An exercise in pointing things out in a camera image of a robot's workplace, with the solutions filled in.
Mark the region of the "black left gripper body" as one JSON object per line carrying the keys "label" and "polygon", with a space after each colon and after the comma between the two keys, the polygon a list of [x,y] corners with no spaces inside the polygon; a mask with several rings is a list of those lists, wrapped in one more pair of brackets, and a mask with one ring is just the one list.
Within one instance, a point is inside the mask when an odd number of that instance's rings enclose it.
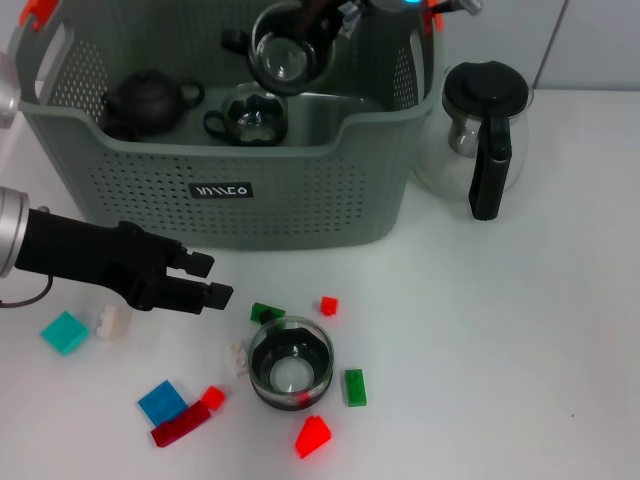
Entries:
{"label": "black left gripper body", "polygon": [[137,310],[186,311],[167,276],[185,253],[180,242],[130,222],[107,228],[31,209],[15,267],[105,287]]}

